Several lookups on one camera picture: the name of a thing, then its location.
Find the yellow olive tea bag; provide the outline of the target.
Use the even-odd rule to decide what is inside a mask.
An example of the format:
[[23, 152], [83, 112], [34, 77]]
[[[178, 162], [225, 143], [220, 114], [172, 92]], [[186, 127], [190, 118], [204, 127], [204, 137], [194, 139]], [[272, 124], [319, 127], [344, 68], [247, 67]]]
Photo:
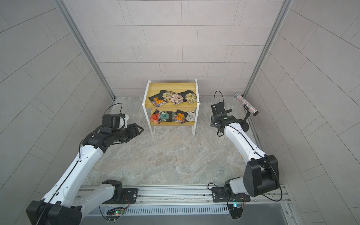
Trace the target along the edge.
[[183, 98], [191, 105], [195, 102], [197, 102], [197, 95], [191, 91], [191, 90], [187, 90], [185, 92], [183, 92]]

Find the orange label black tea bag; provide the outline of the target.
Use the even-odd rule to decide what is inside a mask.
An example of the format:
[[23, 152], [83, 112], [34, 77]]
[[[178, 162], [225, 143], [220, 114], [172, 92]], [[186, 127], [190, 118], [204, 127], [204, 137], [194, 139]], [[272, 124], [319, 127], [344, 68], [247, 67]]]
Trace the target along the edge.
[[148, 97], [148, 99], [155, 107], [160, 107], [167, 103], [166, 100], [164, 100], [162, 97], [160, 97], [160, 94], [156, 94], [154, 96]]

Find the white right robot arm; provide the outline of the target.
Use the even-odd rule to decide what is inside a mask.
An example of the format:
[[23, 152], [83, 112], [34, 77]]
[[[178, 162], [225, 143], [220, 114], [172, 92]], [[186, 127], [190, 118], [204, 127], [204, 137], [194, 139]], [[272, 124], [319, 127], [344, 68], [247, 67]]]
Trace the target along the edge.
[[225, 109], [225, 103], [211, 105], [211, 127], [217, 129], [219, 137], [226, 136], [231, 140], [246, 163], [244, 175], [230, 179], [225, 189], [230, 196], [249, 194], [251, 197], [264, 195], [280, 188], [278, 160], [274, 155], [267, 155], [248, 137], [249, 125], [246, 119], [236, 119], [229, 115], [231, 109]]

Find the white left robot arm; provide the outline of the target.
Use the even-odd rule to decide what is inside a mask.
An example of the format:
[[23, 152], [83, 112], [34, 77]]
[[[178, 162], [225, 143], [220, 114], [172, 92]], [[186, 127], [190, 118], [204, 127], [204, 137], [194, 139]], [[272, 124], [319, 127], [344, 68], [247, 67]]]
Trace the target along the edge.
[[79, 153], [65, 173], [40, 201], [31, 201], [26, 214], [33, 225], [78, 225], [82, 219], [102, 203], [123, 199], [122, 183], [106, 180], [81, 200], [76, 195], [86, 176], [115, 144], [128, 143], [144, 131], [133, 123], [122, 128], [101, 127], [91, 132], [80, 142]]

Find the red tea bag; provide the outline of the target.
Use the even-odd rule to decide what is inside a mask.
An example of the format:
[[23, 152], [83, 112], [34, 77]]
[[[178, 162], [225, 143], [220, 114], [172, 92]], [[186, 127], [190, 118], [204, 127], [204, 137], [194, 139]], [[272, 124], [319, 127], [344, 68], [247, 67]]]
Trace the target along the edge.
[[159, 115], [159, 110], [155, 110], [154, 113], [151, 115], [150, 120], [156, 124], [160, 124], [161, 121], [159, 120]]

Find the green label floral tea bag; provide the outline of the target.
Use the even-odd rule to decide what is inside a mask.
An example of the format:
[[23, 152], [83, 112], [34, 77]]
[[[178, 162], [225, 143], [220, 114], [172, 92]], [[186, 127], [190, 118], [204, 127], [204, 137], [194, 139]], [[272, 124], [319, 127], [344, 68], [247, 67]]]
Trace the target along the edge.
[[158, 122], [172, 122], [173, 121], [173, 113], [172, 111], [159, 111], [158, 113]]

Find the orange label lower tea bag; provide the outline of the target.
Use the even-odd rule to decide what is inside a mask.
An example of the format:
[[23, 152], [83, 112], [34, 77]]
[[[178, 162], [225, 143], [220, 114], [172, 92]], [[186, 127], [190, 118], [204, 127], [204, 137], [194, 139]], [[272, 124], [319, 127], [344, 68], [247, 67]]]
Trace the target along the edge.
[[187, 116], [188, 116], [188, 112], [177, 110], [176, 112], [172, 113], [172, 122], [183, 124]]

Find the beige label tea bag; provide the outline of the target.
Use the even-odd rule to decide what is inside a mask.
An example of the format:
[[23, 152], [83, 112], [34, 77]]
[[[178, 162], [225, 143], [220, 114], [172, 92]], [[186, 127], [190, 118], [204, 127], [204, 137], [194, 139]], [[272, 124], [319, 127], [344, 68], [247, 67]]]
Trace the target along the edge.
[[159, 95], [158, 95], [158, 99], [159, 100], [163, 100], [165, 102], [169, 102], [170, 101], [170, 97], [172, 95], [176, 94], [176, 92], [174, 91], [166, 91], [166, 90], [161, 90]]

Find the glitter roller on black stand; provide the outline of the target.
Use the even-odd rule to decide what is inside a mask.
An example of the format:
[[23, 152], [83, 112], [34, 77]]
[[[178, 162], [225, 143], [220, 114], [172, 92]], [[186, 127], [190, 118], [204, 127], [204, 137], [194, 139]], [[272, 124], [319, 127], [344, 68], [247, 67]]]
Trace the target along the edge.
[[249, 130], [249, 124], [247, 122], [247, 119], [250, 117], [251, 114], [257, 116], [259, 114], [259, 111], [255, 107], [253, 107], [240, 93], [235, 93], [234, 98], [243, 105], [246, 111], [244, 119], [240, 120], [240, 125], [243, 131], [247, 132]]

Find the left circuit board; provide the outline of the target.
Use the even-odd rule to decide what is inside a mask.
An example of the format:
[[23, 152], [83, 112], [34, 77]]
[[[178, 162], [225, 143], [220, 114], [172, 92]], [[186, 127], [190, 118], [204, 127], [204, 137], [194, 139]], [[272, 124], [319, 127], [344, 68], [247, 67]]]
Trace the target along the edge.
[[127, 207], [116, 207], [108, 210], [106, 213], [106, 220], [108, 223], [111, 221], [115, 223], [127, 211], [127, 209]]

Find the circuit board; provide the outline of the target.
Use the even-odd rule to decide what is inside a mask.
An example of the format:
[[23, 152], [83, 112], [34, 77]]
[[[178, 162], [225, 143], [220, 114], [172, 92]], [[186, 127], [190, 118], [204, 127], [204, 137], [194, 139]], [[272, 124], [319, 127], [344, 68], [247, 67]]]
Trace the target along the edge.
[[115, 223], [127, 211], [127, 209], [127, 207], [116, 207], [108, 210], [106, 213], [106, 220], [108, 223], [111, 221]]
[[231, 216], [232, 220], [238, 220], [243, 215], [243, 206], [241, 204], [228, 204], [227, 205], [229, 215]]

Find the right circuit board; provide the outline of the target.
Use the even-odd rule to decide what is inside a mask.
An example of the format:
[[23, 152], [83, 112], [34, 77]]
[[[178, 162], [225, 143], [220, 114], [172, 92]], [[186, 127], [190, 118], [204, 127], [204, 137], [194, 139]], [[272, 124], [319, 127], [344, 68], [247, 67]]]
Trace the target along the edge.
[[238, 220], [243, 215], [243, 206], [241, 204], [228, 204], [227, 205], [229, 215], [231, 216], [232, 220]]

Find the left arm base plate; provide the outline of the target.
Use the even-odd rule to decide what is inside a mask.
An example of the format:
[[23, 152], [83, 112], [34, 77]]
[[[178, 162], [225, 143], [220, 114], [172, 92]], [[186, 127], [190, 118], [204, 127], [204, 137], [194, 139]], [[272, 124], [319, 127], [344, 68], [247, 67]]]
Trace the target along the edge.
[[137, 201], [138, 188], [115, 189], [114, 195], [103, 204], [133, 204]]

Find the aluminium rail frame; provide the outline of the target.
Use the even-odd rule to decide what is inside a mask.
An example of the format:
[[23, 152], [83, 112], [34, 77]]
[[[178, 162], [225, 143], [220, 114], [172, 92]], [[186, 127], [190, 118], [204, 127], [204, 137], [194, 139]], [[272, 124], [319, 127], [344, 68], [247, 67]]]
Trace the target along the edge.
[[[106, 219], [108, 210], [116, 207], [127, 207], [127, 211], [121, 217], [130, 216], [194, 216], [194, 215], [229, 215], [228, 204], [241, 204], [243, 215], [241, 218], [249, 218], [250, 222], [265, 219], [274, 221], [277, 216], [268, 211], [273, 208], [280, 209], [279, 218], [283, 218], [288, 225], [298, 225], [300, 220], [295, 214], [292, 202], [285, 186], [264, 195], [251, 197], [251, 201], [245, 202], [213, 202], [211, 187], [220, 185], [140, 185], [124, 186], [125, 188], [138, 188], [136, 203], [133, 204], [101, 204], [90, 212], [86, 217], [102, 216]], [[86, 195], [98, 187], [80, 187], [76, 200], [83, 199]]]

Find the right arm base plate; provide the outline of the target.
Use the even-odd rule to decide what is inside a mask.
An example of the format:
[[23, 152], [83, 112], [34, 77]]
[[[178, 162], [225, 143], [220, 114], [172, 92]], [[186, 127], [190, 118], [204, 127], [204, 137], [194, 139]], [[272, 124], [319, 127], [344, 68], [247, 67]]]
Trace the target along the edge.
[[247, 193], [233, 194], [228, 193], [224, 187], [211, 187], [212, 198], [214, 203], [248, 203], [251, 201], [250, 196]]

